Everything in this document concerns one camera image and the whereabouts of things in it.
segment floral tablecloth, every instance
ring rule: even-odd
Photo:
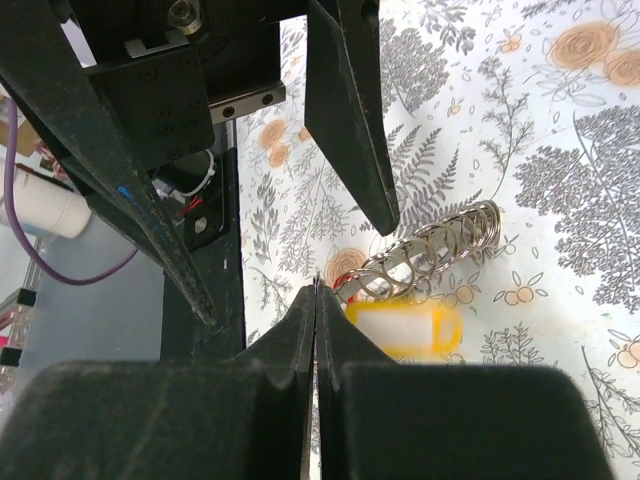
[[[306,21],[283,23],[288,101],[238,122],[249,342],[316,269],[331,284],[493,199],[496,258],[438,290],[465,316],[442,361],[555,365],[617,477],[640,478],[640,2],[382,0],[380,14],[400,226],[377,235],[303,127]]]

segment white cable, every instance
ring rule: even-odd
[[[213,157],[213,153],[211,152],[211,150],[207,149],[207,154],[209,155],[209,169],[207,170],[207,173],[202,179],[202,182],[200,182],[200,185],[198,185],[196,188],[194,188],[190,192],[183,193],[178,190],[175,190],[176,193],[182,195],[183,197],[193,197],[198,192],[200,192],[200,190],[202,190],[204,187],[207,186],[207,184],[211,180],[211,177],[213,177],[216,173],[216,168],[215,168],[216,164],[215,164],[215,158]]]

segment blue marking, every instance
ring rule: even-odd
[[[127,197],[129,200],[133,200],[133,195],[126,187],[118,187],[118,191],[122,194],[122,196]]]

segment orange flower print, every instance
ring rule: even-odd
[[[447,118],[452,115],[457,115],[460,113],[462,107],[460,106],[464,102],[464,98],[460,101],[456,101],[455,98],[451,99],[451,105],[449,106],[449,110],[447,110]]]
[[[615,338],[610,339],[609,343],[616,351],[609,357],[608,366],[617,362],[622,368],[636,368],[640,366],[640,335],[631,338],[629,335],[617,330],[609,330],[609,333]]]
[[[280,168],[289,160],[289,147],[286,145],[278,144],[271,151],[269,155],[269,165],[271,168]]]
[[[549,294],[546,292],[546,290],[543,290],[541,288],[533,288],[535,284],[542,280],[543,276],[544,272],[538,273],[537,275],[531,277],[526,285],[523,285],[518,272],[511,272],[511,278],[513,279],[513,283],[516,286],[515,290],[502,290],[501,292],[498,292],[493,298],[493,302],[495,303],[499,300],[504,300],[504,303],[506,303],[510,307],[513,307],[515,305],[518,305],[519,303],[529,303],[536,296],[548,297]]]
[[[502,53],[511,53],[515,52],[520,48],[520,43],[522,42],[522,35],[516,33],[507,38],[507,41],[500,47],[500,51]]]
[[[282,118],[277,118],[269,122],[260,133],[260,138],[258,140],[260,142],[260,146],[265,150],[276,146],[284,135],[286,128],[287,125]]]
[[[607,56],[607,78],[614,85],[640,85],[640,50],[614,52]]]
[[[578,70],[604,60],[617,43],[617,31],[604,22],[585,23],[567,30],[551,47],[551,60],[559,67]]]
[[[302,127],[300,129],[300,133],[298,133],[298,140],[304,143],[311,140],[311,138],[313,137],[311,137],[311,133],[307,130],[307,127]]]
[[[440,300],[438,305],[444,305],[445,308],[455,308],[458,305],[471,305],[471,302],[475,299],[476,292],[482,292],[480,287],[475,284],[479,276],[480,272],[476,272],[465,281],[462,278],[456,279],[455,275],[451,273],[449,274],[449,288],[451,289],[451,293],[446,295],[444,293],[438,293],[431,298]]]
[[[327,262],[324,274],[327,285],[333,287],[338,278],[360,268],[366,259],[365,253],[357,248],[343,248]]]

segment black metal frame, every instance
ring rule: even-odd
[[[226,144],[234,127],[212,127],[209,105],[281,85],[278,22],[306,13],[305,123],[372,224],[391,233],[398,205],[382,125],[378,3],[201,0],[203,27],[187,41],[178,30],[167,33],[172,1],[70,0],[69,9],[64,1],[9,0],[0,17],[10,39],[0,48],[0,80],[91,208],[175,285],[167,286],[163,356],[238,353],[243,322],[229,328],[243,311],[237,164],[229,156],[236,154]],[[79,65],[59,24],[68,17],[83,29],[97,66]],[[131,40],[155,45],[163,36],[162,48],[131,50]],[[218,160],[229,166],[221,187],[229,215],[219,234],[190,252],[150,177],[214,138]],[[187,216],[185,225],[194,222]],[[221,278],[228,280],[222,289]],[[174,307],[176,291],[186,302]],[[192,325],[192,311],[204,325]],[[185,316],[184,330],[171,326]]]

